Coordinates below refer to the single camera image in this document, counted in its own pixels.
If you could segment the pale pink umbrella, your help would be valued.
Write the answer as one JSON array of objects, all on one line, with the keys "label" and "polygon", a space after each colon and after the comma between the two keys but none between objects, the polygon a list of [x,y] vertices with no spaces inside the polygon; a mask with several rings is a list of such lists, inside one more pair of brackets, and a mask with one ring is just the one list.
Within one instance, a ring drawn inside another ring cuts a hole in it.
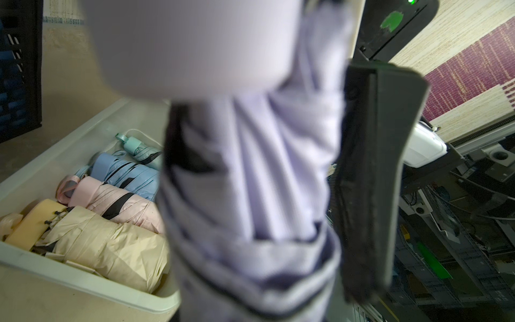
[{"label": "pale pink umbrella", "polygon": [[56,200],[68,207],[84,207],[118,224],[129,223],[154,233],[165,233],[154,202],[93,177],[63,178],[56,190]]}]

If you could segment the mint green umbrella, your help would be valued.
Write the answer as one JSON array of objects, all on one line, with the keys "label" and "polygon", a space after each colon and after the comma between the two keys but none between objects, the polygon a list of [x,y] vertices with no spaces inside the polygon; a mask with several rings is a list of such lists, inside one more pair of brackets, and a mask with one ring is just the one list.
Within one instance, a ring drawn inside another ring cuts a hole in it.
[{"label": "mint green umbrella", "polygon": [[162,150],[148,146],[132,136],[117,134],[115,137],[121,142],[123,149],[135,161],[155,170],[162,168]]}]

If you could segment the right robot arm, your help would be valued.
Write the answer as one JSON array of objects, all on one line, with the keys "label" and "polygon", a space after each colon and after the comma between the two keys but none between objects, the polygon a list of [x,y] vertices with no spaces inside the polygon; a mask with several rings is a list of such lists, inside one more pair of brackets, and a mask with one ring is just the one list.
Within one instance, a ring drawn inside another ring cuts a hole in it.
[{"label": "right robot arm", "polygon": [[430,85],[422,75],[389,61],[436,16],[438,1],[366,1],[352,64],[345,78],[349,111],[343,134],[350,152],[342,151],[351,166],[356,191],[384,197],[408,194],[428,184],[436,170],[459,159],[451,155],[404,172],[409,139],[422,119]]}]

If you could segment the lilac umbrella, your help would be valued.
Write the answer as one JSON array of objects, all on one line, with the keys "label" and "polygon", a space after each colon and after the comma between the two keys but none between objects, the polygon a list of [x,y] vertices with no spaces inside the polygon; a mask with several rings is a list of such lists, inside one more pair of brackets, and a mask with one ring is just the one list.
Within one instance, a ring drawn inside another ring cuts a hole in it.
[{"label": "lilac umbrella", "polygon": [[82,1],[107,83],[170,101],[157,204],[182,321],[323,321],[341,261],[346,1]]}]

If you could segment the blue umbrella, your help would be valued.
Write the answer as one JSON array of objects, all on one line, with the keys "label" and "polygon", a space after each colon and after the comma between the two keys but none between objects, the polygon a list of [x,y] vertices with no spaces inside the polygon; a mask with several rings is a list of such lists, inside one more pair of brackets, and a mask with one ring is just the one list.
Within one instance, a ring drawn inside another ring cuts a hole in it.
[{"label": "blue umbrella", "polygon": [[108,184],[125,189],[149,201],[156,200],[159,188],[157,170],[105,152],[95,154],[89,165],[87,170],[89,176],[82,178],[80,183],[92,177],[99,181],[100,185]]}]

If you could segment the beige umbrella wooden handle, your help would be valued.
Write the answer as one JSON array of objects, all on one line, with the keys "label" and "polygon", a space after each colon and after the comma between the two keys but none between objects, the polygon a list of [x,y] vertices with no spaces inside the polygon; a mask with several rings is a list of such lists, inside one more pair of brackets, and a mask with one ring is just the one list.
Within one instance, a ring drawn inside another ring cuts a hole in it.
[{"label": "beige umbrella wooden handle", "polygon": [[43,248],[65,264],[147,293],[160,286],[170,268],[164,236],[51,199],[35,204],[26,215],[1,217],[1,241],[28,252]]}]

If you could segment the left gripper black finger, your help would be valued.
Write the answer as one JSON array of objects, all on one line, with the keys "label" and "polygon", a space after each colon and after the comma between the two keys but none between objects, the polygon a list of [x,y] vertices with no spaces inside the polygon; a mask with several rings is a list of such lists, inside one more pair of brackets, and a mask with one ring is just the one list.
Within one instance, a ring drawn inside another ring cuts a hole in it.
[{"label": "left gripper black finger", "polygon": [[391,285],[404,153],[428,92],[409,68],[368,62],[347,69],[331,209],[348,302],[373,302]]}]

